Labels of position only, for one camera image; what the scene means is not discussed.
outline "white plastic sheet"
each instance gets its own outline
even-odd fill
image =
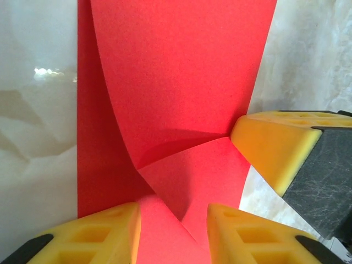
[[[0,260],[76,217],[77,3],[0,1]]]

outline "folded red paper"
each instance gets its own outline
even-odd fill
[[[210,262],[206,208],[239,204],[249,164],[226,136],[274,5],[79,0],[78,213],[138,201],[139,263]]]

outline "black rubber tip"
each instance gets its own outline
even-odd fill
[[[5,258],[1,264],[26,264],[53,238],[54,236],[52,234],[45,234],[28,240],[10,256]]]
[[[322,264],[345,264],[345,262],[339,259],[338,256],[328,250],[319,241],[307,238],[303,235],[297,235],[296,240]]]

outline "red paper strip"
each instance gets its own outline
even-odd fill
[[[79,1],[78,213],[139,201],[139,263],[210,262],[205,208],[236,206],[249,166],[222,137],[248,107],[274,4],[92,0],[99,54]]]

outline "yellow foam block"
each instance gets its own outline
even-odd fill
[[[319,264],[296,239],[309,234],[228,206],[210,204],[212,264]]]
[[[59,225],[43,232],[50,241],[29,264],[135,264],[141,230],[137,203]]]
[[[312,127],[352,127],[352,118],[321,112],[262,112],[240,117],[231,140],[283,196],[322,135]]]

